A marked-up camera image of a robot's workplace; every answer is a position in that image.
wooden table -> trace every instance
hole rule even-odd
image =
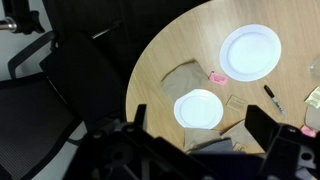
[[[226,130],[245,117],[245,112],[226,107],[231,95],[257,104],[278,122],[301,127],[307,108],[304,100],[320,85],[320,79],[309,72],[310,64],[320,56],[318,0],[213,0],[186,12],[152,40],[137,62],[127,91],[128,120],[134,119],[138,104],[146,103],[147,131],[182,149],[184,129],[175,120],[174,102],[163,92],[160,81],[191,59],[208,75],[212,70],[225,74],[219,63],[221,45],[231,32],[247,24],[262,24],[275,31],[282,45],[281,58],[260,80],[229,78],[226,86],[212,83],[207,88],[224,104],[223,118],[215,129]],[[274,91],[286,115],[280,114],[263,90],[265,84]]]

table surface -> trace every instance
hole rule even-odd
[[[227,130],[245,117],[226,107],[231,95],[256,104],[274,120],[300,128],[307,105],[304,100],[319,85],[309,72],[320,56],[320,1],[318,0],[213,0],[202,4],[166,26],[147,46],[131,75],[126,100],[128,121],[138,104],[147,104],[147,131],[183,149],[184,129],[175,120],[174,102],[163,92],[161,80],[174,68],[195,59],[210,74],[225,74],[219,52],[223,41],[235,29],[248,24],[270,27],[280,38],[279,63],[264,78],[239,82],[229,78],[225,86],[206,87],[224,105],[217,130]],[[273,90],[286,111],[281,115],[263,86]]]

pink object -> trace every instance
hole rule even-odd
[[[214,71],[211,72],[209,79],[210,79],[210,81],[217,83],[217,84],[220,84],[222,86],[224,86],[228,81],[228,77],[226,77],[222,74],[218,74]]]
[[[302,126],[300,130],[304,135],[307,135],[310,137],[316,137],[317,132],[308,128],[307,126]]]

chair backrest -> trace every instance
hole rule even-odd
[[[124,112],[125,90],[119,76],[88,35],[74,34],[40,66],[89,130]]]

white plate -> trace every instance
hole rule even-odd
[[[235,80],[254,81],[269,74],[280,55],[277,34],[266,26],[251,24],[226,38],[220,50],[220,65]]]
[[[177,99],[174,115],[185,128],[212,129],[222,118],[223,106],[210,91],[195,89]]]

